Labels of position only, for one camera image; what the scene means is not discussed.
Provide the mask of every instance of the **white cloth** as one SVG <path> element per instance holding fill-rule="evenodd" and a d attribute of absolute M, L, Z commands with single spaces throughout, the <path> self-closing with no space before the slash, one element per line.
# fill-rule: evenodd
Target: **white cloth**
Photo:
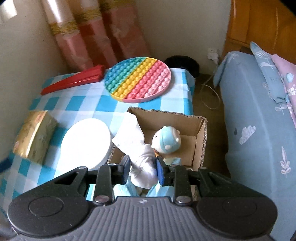
<path fill-rule="evenodd" d="M 154 168 L 155 153 L 150 144 L 144 143 L 144 134 L 137 117 L 125 112 L 121 126 L 112 142 L 131 159 L 131 182 L 141 188 L 150 189 L 157 184 L 158 178 Z"/>

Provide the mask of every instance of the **blue pillow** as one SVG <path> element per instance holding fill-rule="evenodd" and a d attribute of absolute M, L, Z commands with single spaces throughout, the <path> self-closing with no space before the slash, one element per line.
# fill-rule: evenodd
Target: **blue pillow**
<path fill-rule="evenodd" d="M 285 102 L 286 93 L 284 89 L 284 84 L 281 81 L 278 69 L 272 61 L 270 54 L 262 50 L 254 42 L 250 43 L 250 48 L 256 58 L 261 72 L 265 77 L 271 97 L 275 100 L 276 103 Z"/>

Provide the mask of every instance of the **metal screw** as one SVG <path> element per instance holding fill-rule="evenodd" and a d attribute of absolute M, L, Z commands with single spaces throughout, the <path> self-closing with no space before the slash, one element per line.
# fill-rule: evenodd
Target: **metal screw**
<path fill-rule="evenodd" d="M 109 201 L 109 197 L 106 195 L 99 195 L 96 196 L 94 200 L 98 203 L 106 203 Z"/>
<path fill-rule="evenodd" d="M 178 203 L 186 204 L 191 202 L 191 198 L 188 196 L 179 196 L 176 198 Z"/>

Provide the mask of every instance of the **wooden furniture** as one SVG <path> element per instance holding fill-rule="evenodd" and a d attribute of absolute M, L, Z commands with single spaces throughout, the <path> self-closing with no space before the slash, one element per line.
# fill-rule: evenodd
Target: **wooden furniture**
<path fill-rule="evenodd" d="M 222 58 L 230 51 L 263 50 L 296 64 L 296 16 L 279 0 L 231 0 Z"/>

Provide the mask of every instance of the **gold curtain trim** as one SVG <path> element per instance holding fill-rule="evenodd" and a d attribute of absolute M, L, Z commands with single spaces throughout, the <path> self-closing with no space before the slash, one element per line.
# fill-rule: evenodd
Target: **gold curtain trim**
<path fill-rule="evenodd" d="M 77 23 L 83 23 L 83 22 L 90 21 L 94 18 L 97 18 L 99 16 L 102 16 L 101 11 L 99 8 L 95 8 L 95 9 L 86 10 L 85 12 L 82 12 L 79 14 L 75 14 L 74 18 Z"/>
<path fill-rule="evenodd" d="M 133 0 L 99 0 L 101 12 L 109 11 L 113 8 L 118 8 L 122 5 L 134 3 Z"/>
<path fill-rule="evenodd" d="M 60 33 L 72 34 L 76 30 L 78 30 L 78 26 L 75 21 L 70 21 L 70 22 L 66 22 L 66 23 L 62 23 L 62 24 L 51 23 L 49 26 L 50 26 L 50 29 L 51 29 L 53 35 L 57 35 Z"/>

